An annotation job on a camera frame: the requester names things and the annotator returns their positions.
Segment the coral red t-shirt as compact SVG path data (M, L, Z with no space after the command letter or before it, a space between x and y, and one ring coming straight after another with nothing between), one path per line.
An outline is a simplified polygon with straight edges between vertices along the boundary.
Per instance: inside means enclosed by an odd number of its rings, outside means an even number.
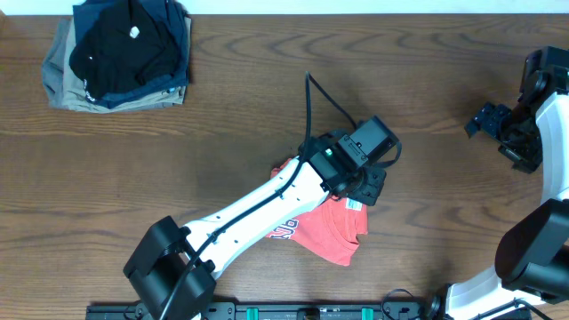
M368 234L367 206L350 198L331 197L311 212L291 218L265 235L291 240L333 264L348 267Z

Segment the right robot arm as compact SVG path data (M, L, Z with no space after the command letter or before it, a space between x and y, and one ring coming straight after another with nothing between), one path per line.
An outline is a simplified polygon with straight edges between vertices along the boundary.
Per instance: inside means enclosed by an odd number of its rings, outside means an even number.
M543 319L540 305L568 299L568 51L530 53L516 107L486 103L465 131L497 141L516 170L542 168L541 203L503 236L491 267L443 287L423 316Z

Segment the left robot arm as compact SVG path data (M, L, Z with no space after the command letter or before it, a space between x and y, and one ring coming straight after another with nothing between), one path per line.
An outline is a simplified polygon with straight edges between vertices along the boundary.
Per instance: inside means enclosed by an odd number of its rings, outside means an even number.
M180 227L154 223L123 272L155 319L191 319L211 301L217 279L241 253L287 220L332 196L373 206L398 141L370 133L308 137L268 182L230 206Z

